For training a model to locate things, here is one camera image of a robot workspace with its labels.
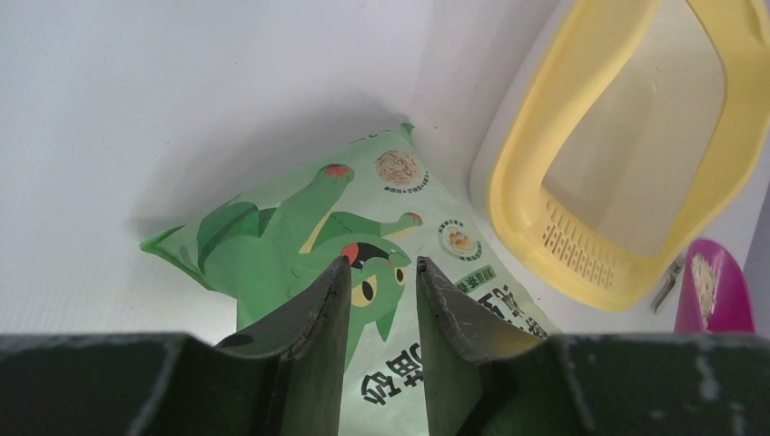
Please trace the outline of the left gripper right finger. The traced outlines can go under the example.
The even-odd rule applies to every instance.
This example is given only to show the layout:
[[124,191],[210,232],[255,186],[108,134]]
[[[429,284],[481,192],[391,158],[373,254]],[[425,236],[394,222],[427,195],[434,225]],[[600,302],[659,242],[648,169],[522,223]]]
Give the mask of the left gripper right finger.
[[432,435],[766,435],[769,343],[746,333],[520,330],[416,268]]

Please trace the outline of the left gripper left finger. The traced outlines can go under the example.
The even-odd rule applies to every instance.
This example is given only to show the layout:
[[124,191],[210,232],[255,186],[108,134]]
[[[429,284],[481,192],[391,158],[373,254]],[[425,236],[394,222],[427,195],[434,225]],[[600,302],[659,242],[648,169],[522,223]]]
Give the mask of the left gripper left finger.
[[216,345],[183,332],[5,335],[4,435],[334,435],[349,261]]

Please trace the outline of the green cat litter bag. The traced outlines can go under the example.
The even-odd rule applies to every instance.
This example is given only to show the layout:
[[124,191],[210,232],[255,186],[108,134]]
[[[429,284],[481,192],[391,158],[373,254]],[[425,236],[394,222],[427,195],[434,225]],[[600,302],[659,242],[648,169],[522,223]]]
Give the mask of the green cat litter bag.
[[540,337],[557,331],[469,208],[419,159],[411,131],[399,124],[361,138],[140,245],[205,289],[232,297],[238,328],[347,256],[342,435],[428,431],[415,293],[420,257],[503,321]]

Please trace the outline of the pink plastic litter scoop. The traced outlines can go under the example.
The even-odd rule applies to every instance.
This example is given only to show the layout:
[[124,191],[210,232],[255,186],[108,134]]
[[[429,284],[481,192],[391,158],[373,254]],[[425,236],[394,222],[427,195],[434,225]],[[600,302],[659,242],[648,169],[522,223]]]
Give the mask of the pink plastic litter scoop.
[[[700,302],[696,277],[713,279],[712,297]],[[693,241],[686,253],[675,332],[755,332],[748,287],[740,265],[721,244]]]

